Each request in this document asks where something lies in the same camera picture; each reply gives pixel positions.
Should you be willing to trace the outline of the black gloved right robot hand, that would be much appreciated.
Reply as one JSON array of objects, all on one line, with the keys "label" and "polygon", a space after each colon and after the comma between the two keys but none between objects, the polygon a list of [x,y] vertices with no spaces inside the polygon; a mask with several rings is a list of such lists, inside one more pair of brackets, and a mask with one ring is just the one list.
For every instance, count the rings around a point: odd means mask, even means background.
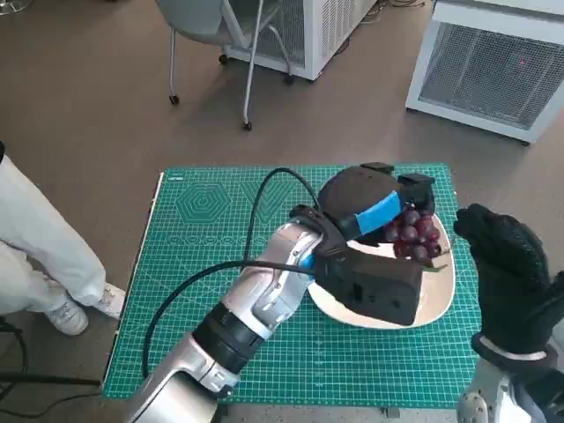
[{"label": "black gloved right robot hand", "polygon": [[539,353],[563,318],[563,273],[550,276],[540,239],[512,216],[471,204],[455,233],[479,275],[480,336],[507,353]]}]

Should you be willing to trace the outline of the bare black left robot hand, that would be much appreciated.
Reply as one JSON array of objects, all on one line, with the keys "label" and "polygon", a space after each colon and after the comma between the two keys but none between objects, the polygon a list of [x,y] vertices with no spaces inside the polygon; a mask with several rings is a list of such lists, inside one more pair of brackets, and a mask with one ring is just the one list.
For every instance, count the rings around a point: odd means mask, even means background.
[{"label": "bare black left robot hand", "polygon": [[379,162],[347,167],[322,187],[318,202],[325,216],[348,241],[376,247],[386,243],[384,228],[409,206],[434,215],[434,178],[410,173],[395,176]]}]

